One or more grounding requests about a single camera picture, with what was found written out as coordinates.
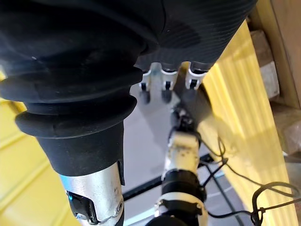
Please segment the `right robot hand black cloth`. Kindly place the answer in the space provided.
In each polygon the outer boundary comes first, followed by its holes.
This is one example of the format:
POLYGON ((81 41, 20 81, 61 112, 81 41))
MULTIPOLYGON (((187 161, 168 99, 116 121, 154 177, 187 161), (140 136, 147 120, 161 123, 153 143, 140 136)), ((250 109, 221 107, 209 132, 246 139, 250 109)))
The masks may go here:
POLYGON ((3 0, 0 83, 23 102, 19 129, 36 137, 75 216, 124 222, 124 119, 152 63, 208 71, 254 0, 3 0))

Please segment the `left robot hand black cloth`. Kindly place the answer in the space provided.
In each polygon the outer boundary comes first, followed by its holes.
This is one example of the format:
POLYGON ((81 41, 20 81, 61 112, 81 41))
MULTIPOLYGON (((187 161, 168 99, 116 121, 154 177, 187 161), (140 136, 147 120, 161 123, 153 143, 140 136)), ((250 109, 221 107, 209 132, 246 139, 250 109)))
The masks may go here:
POLYGON ((174 93, 179 101, 172 108, 170 121, 172 129, 201 132, 201 123, 212 115, 209 96, 205 87, 198 90, 177 88, 174 93))

